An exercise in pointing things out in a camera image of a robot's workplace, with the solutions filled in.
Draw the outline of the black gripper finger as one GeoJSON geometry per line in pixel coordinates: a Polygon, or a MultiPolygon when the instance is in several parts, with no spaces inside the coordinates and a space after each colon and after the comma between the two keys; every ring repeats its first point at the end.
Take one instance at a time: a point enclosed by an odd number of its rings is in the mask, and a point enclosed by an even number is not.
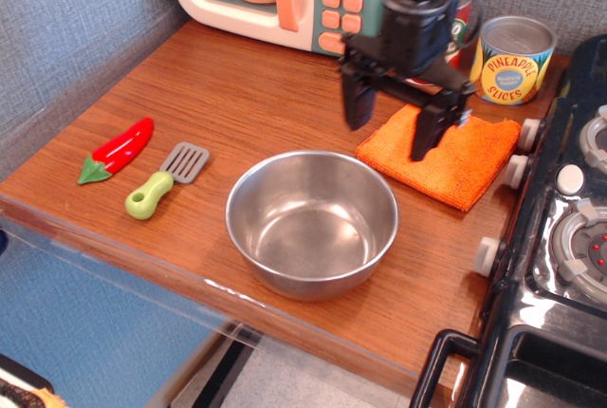
{"type": "Polygon", "coordinates": [[[340,72],[344,117],[350,129],[356,131],[373,117],[376,90],[369,84],[369,77],[351,65],[343,65],[340,72]]]}
{"type": "Polygon", "coordinates": [[[421,95],[417,102],[411,100],[412,104],[420,109],[410,154],[412,161],[421,161],[439,144],[450,128],[464,125],[471,114],[471,110],[467,108],[470,93],[442,90],[434,95],[421,95]]]}

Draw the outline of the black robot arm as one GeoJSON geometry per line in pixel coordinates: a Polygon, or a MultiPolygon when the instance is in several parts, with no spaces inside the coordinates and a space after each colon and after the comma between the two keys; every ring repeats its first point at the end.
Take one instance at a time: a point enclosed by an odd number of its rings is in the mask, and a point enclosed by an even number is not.
{"type": "Polygon", "coordinates": [[[450,127],[467,119],[474,86],[446,59],[459,1],[381,0],[377,36],[343,35],[341,90],[350,129],[372,118],[377,92],[415,105],[419,113],[409,156],[420,161],[450,127]]]}

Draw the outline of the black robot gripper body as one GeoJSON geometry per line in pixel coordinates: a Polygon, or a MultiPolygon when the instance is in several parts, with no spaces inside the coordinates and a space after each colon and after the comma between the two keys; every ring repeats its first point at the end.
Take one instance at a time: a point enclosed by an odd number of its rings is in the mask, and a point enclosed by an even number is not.
{"type": "Polygon", "coordinates": [[[376,36],[346,33],[340,59],[346,109],[372,109],[380,90],[421,107],[462,107],[474,91],[445,58],[460,0],[381,0],[376,36]]]}

